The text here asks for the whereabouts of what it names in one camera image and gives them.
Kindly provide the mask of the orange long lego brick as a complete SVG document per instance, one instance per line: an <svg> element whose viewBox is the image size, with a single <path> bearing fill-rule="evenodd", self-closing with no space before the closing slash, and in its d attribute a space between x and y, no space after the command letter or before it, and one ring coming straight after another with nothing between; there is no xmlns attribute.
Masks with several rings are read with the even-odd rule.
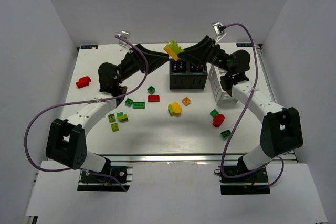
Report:
<svg viewBox="0 0 336 224"><path fill-rule="evenodd" d="M164 51L170 56L172 57L175 61L179 60L178 54L176 52L173 51L172 48L170 48L168 45L166 45L164 47Z"/></svg>

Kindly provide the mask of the lime long lego brick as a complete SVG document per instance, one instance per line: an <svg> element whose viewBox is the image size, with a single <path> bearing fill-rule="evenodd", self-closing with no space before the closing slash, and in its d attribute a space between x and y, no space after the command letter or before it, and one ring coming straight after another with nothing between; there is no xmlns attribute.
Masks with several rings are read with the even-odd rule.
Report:
<svg viewBox="0 0 336 224"><path fill-rule="evenodd" d="M184 52L184 49L179 46L178 43L176 43L174 40L171 40L167 45L177 55L181 52Z"/></svg>

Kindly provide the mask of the orange rounded lego brick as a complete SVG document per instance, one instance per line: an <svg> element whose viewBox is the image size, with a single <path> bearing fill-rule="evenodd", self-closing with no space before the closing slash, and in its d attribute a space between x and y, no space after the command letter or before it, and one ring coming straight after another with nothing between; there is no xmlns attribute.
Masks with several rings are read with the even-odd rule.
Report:
<svg viewBox="0 0 336 224"><path fill-rule="evenodd" d="M171 106L175 116L180 116L182 114L182 107L179 103L174 102L171 104Z"/></svg>

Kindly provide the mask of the lime rounded lego brick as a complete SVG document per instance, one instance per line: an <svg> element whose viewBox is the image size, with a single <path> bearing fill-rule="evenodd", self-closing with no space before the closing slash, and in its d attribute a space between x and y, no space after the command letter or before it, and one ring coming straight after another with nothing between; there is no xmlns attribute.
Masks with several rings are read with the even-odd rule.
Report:
<svg viewBox="0 0 336 224"><path fill-rule="evenodd" d="M174 109L173 109L173 107L172 107L171 104L168 105L168 112L169 112L170 116L174 116L175 115Z"/></svg>

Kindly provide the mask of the lime curved lego base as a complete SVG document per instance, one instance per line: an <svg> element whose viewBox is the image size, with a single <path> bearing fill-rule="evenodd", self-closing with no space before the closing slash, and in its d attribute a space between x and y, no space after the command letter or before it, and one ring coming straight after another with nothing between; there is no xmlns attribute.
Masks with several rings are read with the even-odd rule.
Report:
<svg viewBox="0 0 336 224"><path fill-rule="evenodd" d="M119 122L121 122L121 123L127 122L129 120L128 116L126 114L120 115L117 118L118 118Z"/></svg>

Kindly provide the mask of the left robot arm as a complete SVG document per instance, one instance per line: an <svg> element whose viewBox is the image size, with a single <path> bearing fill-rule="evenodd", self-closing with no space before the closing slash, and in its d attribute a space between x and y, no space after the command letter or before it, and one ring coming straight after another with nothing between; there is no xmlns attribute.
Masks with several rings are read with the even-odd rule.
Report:
<svg viewBox="0 0 336 224"><path fill-rule="evenodd" d="M73 170L106 173L110 161L87 151L86 136L123 101L127 88L122 82L138 71L151 73L169 60L168 54L146 49L141 44L126 53L120 64L102 63L98 68L100 89L95 101L66 119L55 119L49 130L46 156Z"/></svg>

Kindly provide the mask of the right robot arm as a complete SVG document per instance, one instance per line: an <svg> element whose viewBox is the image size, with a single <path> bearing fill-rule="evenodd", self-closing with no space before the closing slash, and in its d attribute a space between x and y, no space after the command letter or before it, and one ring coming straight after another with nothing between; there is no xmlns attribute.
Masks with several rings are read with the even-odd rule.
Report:
<svg viewBox="0 0 336 224"><path fill-rule="evenodd" d="M297 109L285 108L260 92L255 82L249 81L250 54L237 50L227 54L209 36L199 43L183 49L178 57L197 66L207 63L226 71L221 76L221 87L232 98L244 105L261 122L259 144L238 159L236 177L250 175L275 157L291 152L303 145L300 115Z"/></svg>

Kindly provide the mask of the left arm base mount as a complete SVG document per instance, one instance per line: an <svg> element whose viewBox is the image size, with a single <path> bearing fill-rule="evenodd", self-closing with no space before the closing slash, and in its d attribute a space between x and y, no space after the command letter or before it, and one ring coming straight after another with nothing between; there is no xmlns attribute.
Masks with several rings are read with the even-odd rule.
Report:
<svg viewBox="0 0 336 224"><path fill-rule="evenodd" d="M81 192L127 192L131 186L133 167L112 164L105 175L95 175L88 170L80 172L77 191Z"/></svg>

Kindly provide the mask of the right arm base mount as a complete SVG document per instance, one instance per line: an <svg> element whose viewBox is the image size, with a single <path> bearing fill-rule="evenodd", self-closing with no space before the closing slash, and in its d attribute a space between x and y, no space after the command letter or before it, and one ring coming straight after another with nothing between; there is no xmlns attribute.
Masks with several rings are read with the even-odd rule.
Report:
<svg viewBox="0 0 336 224"><path fill-rule="evenodd" d="M224 177L219 167L214 170L214 174L219 176L221 195L270 194L269 179L265 168L240 178Z"/></svg>

